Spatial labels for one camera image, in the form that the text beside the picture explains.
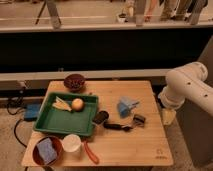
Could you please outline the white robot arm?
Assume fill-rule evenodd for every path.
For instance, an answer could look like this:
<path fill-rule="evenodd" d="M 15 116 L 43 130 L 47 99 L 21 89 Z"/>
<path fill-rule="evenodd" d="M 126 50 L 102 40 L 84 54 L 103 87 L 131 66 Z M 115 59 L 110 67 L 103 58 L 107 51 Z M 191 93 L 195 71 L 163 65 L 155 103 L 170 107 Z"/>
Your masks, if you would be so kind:
<path fill-rule="evenodd" d="M 163 105 L 164 125 L 170 125 L 177 110 L 188 99 L 213 116 L 213 87 L 207 85 L 207 67 L 201 62 L 192 62 L 169 70 L 166 73 L 166 86 L 158 95 Z"/>

